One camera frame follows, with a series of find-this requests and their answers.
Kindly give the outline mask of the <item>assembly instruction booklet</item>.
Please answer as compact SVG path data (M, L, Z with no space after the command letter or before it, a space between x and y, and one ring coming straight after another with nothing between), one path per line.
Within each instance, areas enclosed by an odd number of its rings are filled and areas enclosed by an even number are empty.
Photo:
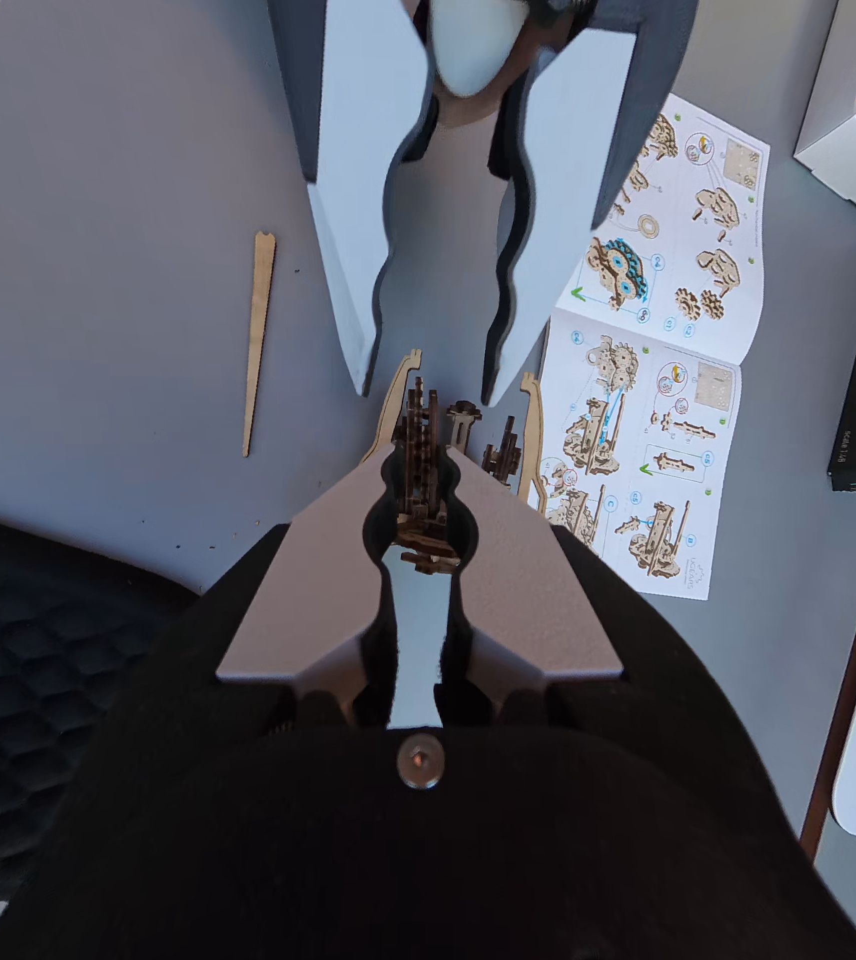
M671 94L552 314L546 518L640 593L704 601L763 307L769 147Z

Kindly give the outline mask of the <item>white cardboard box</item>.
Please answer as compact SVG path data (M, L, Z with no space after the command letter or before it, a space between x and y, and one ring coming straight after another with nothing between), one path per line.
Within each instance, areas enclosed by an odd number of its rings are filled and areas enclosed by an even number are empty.
M856 205L856 1L839 2L795 158Z

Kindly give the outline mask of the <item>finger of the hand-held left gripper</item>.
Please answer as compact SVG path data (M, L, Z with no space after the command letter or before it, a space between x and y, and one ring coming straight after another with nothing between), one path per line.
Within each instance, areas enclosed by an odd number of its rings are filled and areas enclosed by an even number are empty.
M697 1L545 2L570 26L507 91L497 137L514 213L496 265L482 402L497 404L607 216L684 59Z
M270 1L268 13L341 351L366 396L389 190L429 114L434 65L402 2Z

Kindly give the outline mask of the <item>black honeycomb cushion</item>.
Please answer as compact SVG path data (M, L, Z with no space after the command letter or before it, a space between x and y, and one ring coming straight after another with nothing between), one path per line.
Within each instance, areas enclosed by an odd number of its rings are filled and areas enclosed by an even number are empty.
M195 598L0 524L0 902L32 867L100 719Z

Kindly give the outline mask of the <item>wooden gear model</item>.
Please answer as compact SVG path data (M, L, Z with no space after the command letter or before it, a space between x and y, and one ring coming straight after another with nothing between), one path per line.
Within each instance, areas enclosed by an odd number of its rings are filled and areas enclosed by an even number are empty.
M438 481L442 434L437 392L424 391L421 377L408 388L409 375L421 368L421 361L422 351L418 348L402 359L386 393L374 442L362 461L389 443L400 445L405 465L402 490L397 495L394 543L405 549L402 561L412 564L417 572L453 574L459 559L447 541L447 506ZM520 389L529 396L523 442L518 442L515 419L510 416L501 445L486 447L481 468L505 487L509 487L509 477L518 474L518 498L528 500L530 494L535 494L534 507L544 517L548 495L539 474L544 439L540 383L527 371Z

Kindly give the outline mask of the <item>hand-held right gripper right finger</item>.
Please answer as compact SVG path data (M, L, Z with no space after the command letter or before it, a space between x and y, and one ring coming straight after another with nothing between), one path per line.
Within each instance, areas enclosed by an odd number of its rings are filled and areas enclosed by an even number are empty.
M491 703L517 690L615 680L623 664L552 527L454 447L439 456L451 583L441 679Z

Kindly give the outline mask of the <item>thin wooden stick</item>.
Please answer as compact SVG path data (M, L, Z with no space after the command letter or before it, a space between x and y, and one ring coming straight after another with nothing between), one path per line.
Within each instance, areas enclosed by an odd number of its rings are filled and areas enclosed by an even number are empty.
M245 458L250 451L275 254L275 236L272 233L258 231L254 238L254 270L243 414L242 456Z

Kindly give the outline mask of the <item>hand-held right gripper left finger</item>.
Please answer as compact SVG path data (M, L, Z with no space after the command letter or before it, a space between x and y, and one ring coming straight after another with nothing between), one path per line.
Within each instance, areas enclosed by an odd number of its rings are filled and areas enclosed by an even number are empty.
M258 586L218 669L228 683L280 682L350 706L367 686L362 634L381 607L382 575L363 522L386 493L380 448L302 510Z

